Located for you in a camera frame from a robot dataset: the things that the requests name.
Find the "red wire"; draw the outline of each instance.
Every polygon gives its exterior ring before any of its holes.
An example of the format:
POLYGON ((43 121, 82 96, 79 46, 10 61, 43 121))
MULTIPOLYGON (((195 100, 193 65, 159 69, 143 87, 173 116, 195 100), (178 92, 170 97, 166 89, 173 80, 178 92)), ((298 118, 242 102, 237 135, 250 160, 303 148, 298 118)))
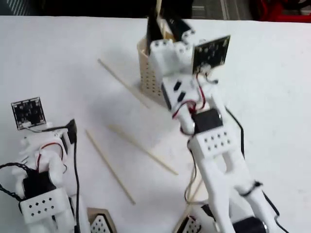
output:
POLYGON ((196 80, 197 80, 197 82, 198 82, 199 89, 200 89, 200 92, 201 92, 201 95, 202 95, 202 99, 203 99, 202 107, 199 109, 199 110, 202 110, 202 109, 205 107, 206 99, 205 99, 205 95, 204 95, 204 92, 203 92, 203 90, 202 90, 202 87, 201 87, 201 85, 200 85, 200 83, 199 83, 198 75, 199 75, 199 74, 197 73, 196 76, 195 76, 195 78, 196 78, 196 80))
POLYGON ((177 109, 177 111, 173 114, 172 118, 174 119, 176 117, 176 115, 178 114, 180 108, 185 105, 186 103, 191 103, 193 105, 192 108, 189 108, 190 112, 194 112, 195 111, 195 107, 196 107, 196 102, 194 100, 186 100, 184 102, 182 102, 179 106, 179 108, 177 109))
POLYGON ((40 159, 41 159, 41 153, 40 153, 40 151, 41 151, 42 149, 44 149, 45 147, 48 147, 48 146, 50 146, 50 145, 59 145, 59 146, 60 146, 61 151, 62 151, 61 159, 62 159, 62 161, 63 161, 64 151, 63 151, 62 145, 60 145, 60 144, 57 143, 57 142, 51 142, 51 143, 45 144, 45 145, 44 145, 43 147, 41 147, 40 150, 39 150, 39 156, 38 156, 38 160, 37 160, 37 171, 39 171, 39 165, 40 165, 40 159))
MULTIPOLYGON (((199 83, 199 79, 198 79, 198 75, 199 73, 196 74, 196 80, 198 82, 198 85, 199 85, 199 89, 200 89, 200 93, 201 93, 201 96, 202 96, 202 100, 203 100, 203 104, 202 104, 202 107, 199 109, 199 110, 202 110, 204 107, 205 107, 205 104, 206 104, 206 99, 205 99, 205 95, 204 95, 204 92, 203 92, 203 89, 199 83)), ((196 111, 196 102, 194 100, 186 100, 185 102, 181 103, 181 105, 179 106, 179 108, 177 109, 177 111, 173 114, 172 118, 174 119, 176 117, 176 115, 178 114, 180 108, 186 104, 186 103, 191 103, 193 106, 192 108, 189 108, 189 111, 190 113, 194 113, 196 111)))

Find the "cable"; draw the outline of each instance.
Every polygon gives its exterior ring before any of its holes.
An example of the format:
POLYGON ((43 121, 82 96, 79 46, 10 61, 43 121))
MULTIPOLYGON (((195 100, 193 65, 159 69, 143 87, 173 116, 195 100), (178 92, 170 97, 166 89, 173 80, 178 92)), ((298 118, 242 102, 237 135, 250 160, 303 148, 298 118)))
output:
POLYGON ((80 233, 80 222, 79 222, 79 196, 80 196, 80 184, 79 184, 79 176, 77 170, 77 137, 75 138, 74 147, 73 147, 73 166, 74 166, 74 174, 76 176, 77 181, 77 203, 76 203, 76 229, 77 233, 80 233))
MULTIPOLYGON (((23 170, 25 170, 27 172, 27 174, 31 173, 31 172, 35 172, 35 170, 27 167, 26 165, 24 164, 19 164, 19 163, 7 163, 7 164, 3 164, 3 165, 0 165, 0 169, 4 168, 4 167, 8 167, 8 166, 17 166, 23 170)), ((0 191, 6 193, 7 195, 15 198, 17 201, 21 202, 23 201, 23 199, 17 195, 15 192, 10 192, 8 191, 7 189, 5 189, 1 184, 0 184, 0 191)))
POLYGON ((66 173, 66 171, 68 170, 67 165, 65 165, 65 164, 64 164, 64 167, 65 167, 66 169, 65 169, 65 171, 63 172, 63 174, 65 174, 65 173, 66 173))
POLYGON ((267 202, 269 203, 269 205, 271 206, 271 208, 274 210, 274 212, 276 213, 276 216, 274 217, 274 220, 277 224, 278 227, 280 227, 281 230, 283 230, 285 233, 289 233, 288 230, 286 230, 279 222, 278 222, 278 218, 280 217, 280 212, 278 211, 278 209, 276 208, 276 206, 272 203, 272 201, 268 198, 268 196, 263 192, 264 198, 267 200, 267 202))
POLYGON ((192 156, 192 160, 193 160, 193 166, 194 166, 194 176, 193 178, 191 178, 188 186, 186 187, 185 189, 185 192, 184 192, 184 199, 185 199, 185 202, 189 205, 205 205, 207 200, 202 200, 202 201, 189 201, 187 199, 187 193, 190 191, 190 187, 193 185, 195 179, 196 179, 196 176, 197 176, 197 169, 196 169, 196 162, 195 162, 195 159, 194 159, 194 156, 193 156, 193 153, 192 151, 189 149, 189 152, 192 156))
POLYGON ((42 132, 40 130, 33 130, 33 129, 29 128, 29 127, 24 127, 24 128, 29 130, 29 131, 31 131, 31 132, 33 132, 33 133, 41 133, 42 132))
POLYGON ((199 76, 199 73, 197 73, 197 74, 195 75, 195 78, 196 78, 196 80, 197 80, 197 82, 198 82, 199 89, 200 89, 201 96, 202 96, 203 104, 202 104, 202 107, 199 109, 199 110, 202 110, 202 109, 205 107, 206 99, 205 99, 205 95, 204 95, 204 92, 203 92, 203 90, 202 90, 202 87, 201 87, 201 85, 200 85, 200 83, 199 83, 199 78, 198 78, 198 76, 199 76))
POLYGON ((50 146, 50 145, 59 145, 60 146, 60 149, 62 151, 62 155, 61 155, 61 160, 63 161, 63 157, 64 157, 64 151, 63 151, 63 147, 62 145, 60 145, 59 143, 57 142, 51 142, 51 143, 48 143, 48 144, 45 144, 43 145, 40 149, 39 149, 39 156, 38 156, 38 159, 37 159, 37 171, 39 171, 39 165, 40 165, 40 160, 41 160, 41 150, 44 149, 45 147, 47 146, 50 146))
MULTIPOLYGON (((245 155, 244 155, 244 130, 243 130, 243 127, 239 123, 239 121, 236 119, 236 117, 229 111, 229 109, 228 108, 225 108, 225 109, 230 114, 230 116, 235 120, 235 122, 238 124, 238 126, 239 126, 239 128, 241 130, 241 153, 242 153, 243 157, 245 158, 245 155)), ((262 185, 262 184, 259 183, 259 182, 255 182, 254 183, 254 188, 256 186, 260 186, 260 185, 262 185)), ((268 196, 264 192, 263 192, 263 195, 264 195, 265 199, 267 200, 267 202, 269 203, 269 205, 271 206, 271 208, 276 213, 276 216, 275 216, 274 220, 275 220, 277 226, 280 227, 280 229, 283 230, 285 233, 289 233, 277 220, 280 217, 280 212, 278 211, 276 206, 272 203, 272 201, 268 198, 268 196)))
POLYGON ((239 121, 237 120, 237 118, 232 114, 232 112, 230 112, 230 110, 227 107, 225 109, 229 113, 229 115, 234 119, 234 121, 237 123, 237 125, 239 126, 239 128, 241 130, 241 152, 242 152, 243 158, 245 159, 245 154, 244 154, 244 129, 243 129, 242 125, 239 123, 239 121))
POLYGON ((183 105, 187 104, 187 103, 190 103, 190 104, 193 105, 192 108, 189 108, 189 111, 190 111, 190 112, 194 112, 194 111, 195 111, 196 102, 195 102, 194 100, 186 100, 186 101, 182 102, 182 103, 179 105, 178 109, 173 113, 173 115, 172 115, 172 118, 173 118, 173 119, 174 119, 174 118, 176 117, 176 115, 178 114, 180 108, 181 108, 183 105))

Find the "perforated panel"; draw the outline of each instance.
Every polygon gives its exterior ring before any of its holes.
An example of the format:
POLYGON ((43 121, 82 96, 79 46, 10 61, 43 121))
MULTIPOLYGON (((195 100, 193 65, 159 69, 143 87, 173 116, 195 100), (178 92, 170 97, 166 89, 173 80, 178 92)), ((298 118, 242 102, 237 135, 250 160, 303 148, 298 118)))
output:
POLYGON ((207 132, 198 133, 190 141, 191 147, 201 148, 204 156, 214 157, 237 148, 234 131, 229 126, 221 126, 207 132))
POLYGON ((156 81, 155 73, 148 62, 145 54, 145 38, 137 45, 140 68, 140 88, 141 91, 152 98, 157 103, 165 106, 164 97, 159 84, 156 81))
POLYGON ((111 233, 103 216, 99 215, 95 218, 91 225, 91 233, 111 233))
POLYGON ((199 233, 202 226, 199 223, 198 220, 194 220, 192 217, 188 217, 189 220, 184 228, 184 230, 182 231, 183 233, 199 233))
POLYGON ((58 214, 70 208, 63 188, 53 190, 20 203, 27 224, 58 214))

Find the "white plastic bracket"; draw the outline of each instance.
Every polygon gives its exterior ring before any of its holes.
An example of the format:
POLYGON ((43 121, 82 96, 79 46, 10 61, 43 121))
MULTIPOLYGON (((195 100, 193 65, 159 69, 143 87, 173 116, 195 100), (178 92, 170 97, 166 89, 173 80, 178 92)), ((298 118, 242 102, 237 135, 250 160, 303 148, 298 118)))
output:
POLYGON ((20 203, 25 223, 30 224, 70 209, 64 188, 58 188, 20 203))

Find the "black wire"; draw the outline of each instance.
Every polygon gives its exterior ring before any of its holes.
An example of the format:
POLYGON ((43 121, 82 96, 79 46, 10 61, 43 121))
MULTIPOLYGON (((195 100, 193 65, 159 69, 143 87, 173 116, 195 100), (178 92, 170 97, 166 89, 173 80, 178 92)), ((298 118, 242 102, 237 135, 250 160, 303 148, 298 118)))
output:
MULTIPOLYGON (((24 164, 19 164, 19 163, 7 163, 7 164, 3 164, 0 165, 0 169, 4 168, 4 167, 8 167, 8 166, 17 166, 23 170, 25 170, 27 172, 27 174, 31 173, 31 172, 36 172, 36 170, 33 170, 29 167, 27 167, 24 164)), ((15 198, 16 200, 18 200, 19 202, 23 201, 23 199, 17 195, 15 192, 10 192, 9 190, 5 189, 1 184, 0 184, 0 191, 6 193, 7 195, 15 198)))
POLYGON ((276 206, 272 203, 272 201, 268 198, 268 196, 263 192, 264 198, 267 200, 267 202, 269 203, 269 205, 271 206, 271 208, 274 210, 274 212, 276 213, 276 216, 274 217, 274 220, 277 224, 278 227, 280 227, 285 233, 289 233, 279 222, 278 222, 278 218, 280 217, 280 212, 278 211, 278 209, 276 208, 276 206))
MULTIPOLYGON (((229 111, 229 109, 228 108, 225 108, 225 109, 230 114, 230 116, 235 120, 235 122, 238 124, 238 126, 241 130, 241 152, 242 152, 243 157, 245 158, 245 155, 244 155, 244 129, 243 129, 242 125, 239 123, 239 121, 236 119, 236 117, 229 111)), ((264 192, 263 192, 263 195, 264 195, 264 198, 269 203, 269 205, 271 206, 271 208, 276 213, 274 220, 275 220, 277 226, 280 227, 280 229, 282 229, 285 233, 289 233, 277 220, 280 217, 280 212, 278 211, 276 206, 272 203, 272 201, 268 198, 268 196, 264 192)))
POLYGON ((76 229, 77 233, 80 233, 80 222, 79 222, 79 196, 80 196, 80 184, 79 184, 79 176, 77 170, 77 137, 75 138, 74 147, 73 147, 73 166, 74 166, 74 174, 76 176, 77 181, 77 203, 76 203, 76 229))
POLYGON ((239 123, 238 119, 232 114, 232 112, 227 107, 225 109, 229 113, 229 115, 234 119, 234 121, 237 123, 237 125, 239 126, 239 128, 241 130, 241 152, 242 152, 243 158, 245 158, 245 154, 244 154, 244 129, 243 129, 242 125, 239 123))

